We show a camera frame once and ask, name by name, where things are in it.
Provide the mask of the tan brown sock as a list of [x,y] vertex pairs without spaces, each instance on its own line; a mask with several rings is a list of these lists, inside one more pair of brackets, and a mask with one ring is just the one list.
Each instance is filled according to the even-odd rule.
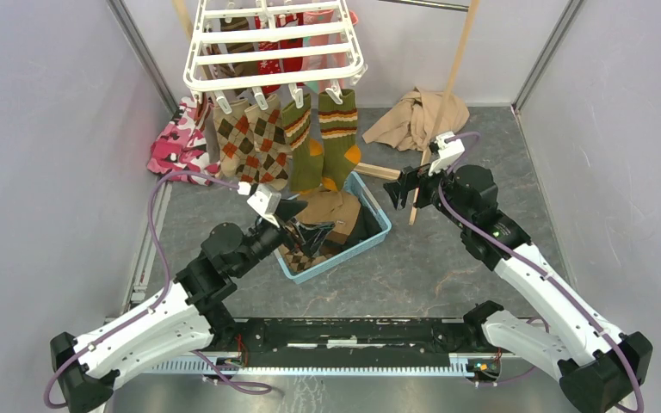
[[297,215],[301,223],[332,222],[335,224],[332,232],[340,233],[343,238],[351,233],[361,208],[358,198],[346,191],[319,189],[299,194],[297,200],[307,202],[306,209]]

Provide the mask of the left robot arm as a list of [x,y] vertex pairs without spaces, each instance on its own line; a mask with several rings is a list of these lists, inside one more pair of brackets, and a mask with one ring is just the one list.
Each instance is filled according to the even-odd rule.
[[303,200],[280,200],[271,220],[258,218],[247,230],[233,223],[215,226],[200,254],[152,298],[91,332],[55,336],[48,387],[61,390],[61,407],[91,412],[163,361],[209,346],[228,349],[236,328],[223,301],[236,291],[236,279],[281,246],[312,257],[333,231],[332,222],[300,222],[306,206]]

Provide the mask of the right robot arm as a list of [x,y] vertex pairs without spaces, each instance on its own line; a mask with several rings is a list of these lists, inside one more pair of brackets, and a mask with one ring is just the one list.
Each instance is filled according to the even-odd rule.
[[384,189],[397,209],[418,190],[415,206],[433,206],[459,227],[466,251],[514,287],[549,327],[534,327],[486,301],[464,316],[462,337],[470,349],[492,346],[523,358],[556,380],[580,412],[627,412],[628,397],[634,398],[633,412],[644,411],[641,386],[652,343],[609,322],[557,274],[527,232],[499,209],[490,170],[407,167]]

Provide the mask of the white plastic clip hanger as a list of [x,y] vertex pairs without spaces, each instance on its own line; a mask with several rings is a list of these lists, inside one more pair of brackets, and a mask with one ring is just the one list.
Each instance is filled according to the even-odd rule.
[[[174,3],[188,36],[182,80],[197,101],[210,97],[225,113],[226,92],[248,89],[260,108],[267,108],[263,88],[287,86],[296,107],[304,103],[302,85],[319,83],[334,102],[344,85],[354,86],[368,65],[355,33],[353,15],[344,1],[254,1],[240,8],[232,1],[200,1],[190,18],[182,2]],[[333,59],[327,68],[222,77],[223,65],[281,63],[286,59]]]

